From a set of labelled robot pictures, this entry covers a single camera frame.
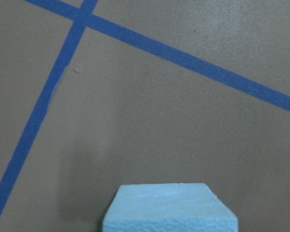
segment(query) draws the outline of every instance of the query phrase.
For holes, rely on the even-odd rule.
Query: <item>speckled gray surface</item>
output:
[[[290,0],[101,0],[95,14],[290,95]],[[0,0],[0,178],[70,25]],[[290,232],[290,112],[87,29],[0,232],[99,231],[119,185],[167,182],[205,182],[242,232]]]

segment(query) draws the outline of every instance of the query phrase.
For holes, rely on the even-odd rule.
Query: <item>light blue foam block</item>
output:
[[[206,184],[122,185],[103,232],[238,232],[238,223]]]

